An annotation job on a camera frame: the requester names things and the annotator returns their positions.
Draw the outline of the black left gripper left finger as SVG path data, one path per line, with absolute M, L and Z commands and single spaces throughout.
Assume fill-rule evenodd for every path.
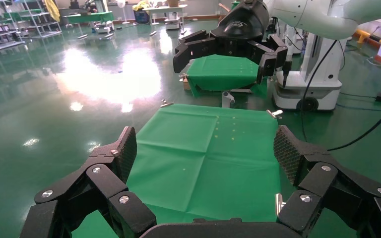
M 138 238 L 156 225 L 153 212 L 131 192 L 127 180 L 137 154 L 135 129 L 90 153 L 76 171 L 39 191 L 20 236 L 69 238 L 98 211 L 120 238 Z

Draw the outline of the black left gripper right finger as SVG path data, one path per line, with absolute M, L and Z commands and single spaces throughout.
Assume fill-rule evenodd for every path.
M 326 149 L 303 142 L 280 125 L 274 156 L 296 188 L 277 221 L 309 236 L 322 211 L 333 211 L 359 238 L 381 238 L 381 183 L 342 166 Z

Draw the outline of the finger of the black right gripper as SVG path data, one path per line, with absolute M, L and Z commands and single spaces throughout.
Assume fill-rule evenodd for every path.
M 269 34 L 261 43 L 248 41 L 248 45 L 248 59 L 258 64 L 257 84 L 261 84 L 264 77 L 272 76 L 286 62 L 288 48 L 276 34 Z
M 216 39 L 206 30 L 200 30 L 178 40 L 173 57 L 173 69 L 180 73 L 190 60 L 210 56 L 216 53 Z

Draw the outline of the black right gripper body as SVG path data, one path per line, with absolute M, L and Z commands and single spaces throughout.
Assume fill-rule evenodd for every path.
M 215 54 L 260 61 L 269 13 L 261 0 L 242 0 L 210 31 Z

